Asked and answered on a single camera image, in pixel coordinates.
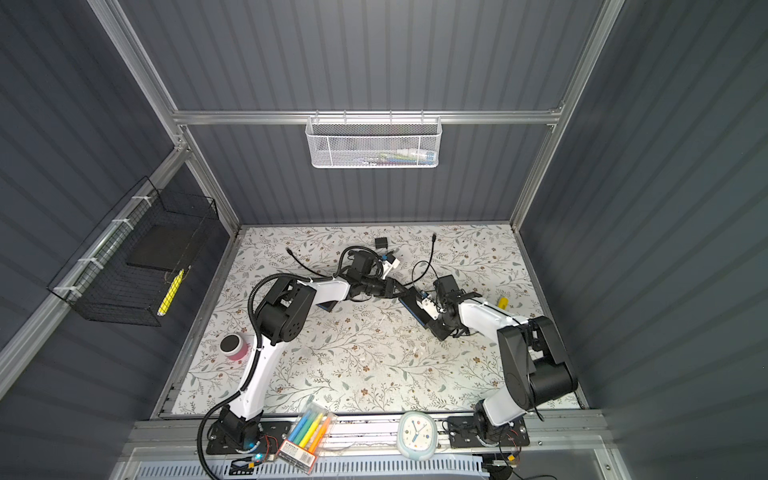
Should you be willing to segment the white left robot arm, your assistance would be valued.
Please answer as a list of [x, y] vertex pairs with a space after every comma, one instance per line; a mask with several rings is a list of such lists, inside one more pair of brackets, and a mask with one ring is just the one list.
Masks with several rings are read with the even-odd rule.
[[279, 272], [264, 277], [252, 288], [246, 312], [254, 337], [246, 370], [238, 389], [204, 414], [196, 434], [198, 461], [208, 478], [219, 477], [206, 458], [204, 440], [211, 433], [245, 455], [257, 453], [266, 443], [260, 422], [267, 389], [283, 351], [302, 331], [312, 307], [330, 312], [337, 304], [354, 301], [360, 294], [396, 298], [403, 285], [390, 276], [390, 271], [397, 263], [392, 252], [381, 254], [355, 245], [342, 251], [330, 275], [314, 270], [308, 276]]

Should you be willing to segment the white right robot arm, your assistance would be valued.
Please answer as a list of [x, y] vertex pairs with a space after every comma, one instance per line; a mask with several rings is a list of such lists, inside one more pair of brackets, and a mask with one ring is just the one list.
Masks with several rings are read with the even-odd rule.
[[577, 390], [577, 375], [553, 320], [518, 319], [481, 294], [461, 289], [451, 275], [433, 285], [437, 304], [428, 329], [435, 337], [443, 341], [479, 333], [499, 347], [503, 385], [476, 404], [479, 440], [500, 443], [503, 429], [525, 413]]

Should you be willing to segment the black ribbed network switch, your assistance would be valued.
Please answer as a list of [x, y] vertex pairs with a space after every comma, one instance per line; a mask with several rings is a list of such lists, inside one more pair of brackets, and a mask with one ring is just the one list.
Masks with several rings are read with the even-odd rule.
[[411, 286], [404, 293], [399, 296], [400, 303], [406, 308], [406, 310], [417, 320], [417, 322], [423, 327], [428, 328], [433, 321], [432, 316], [421, 306], [421, 301], [424, 299], [418, 289]]

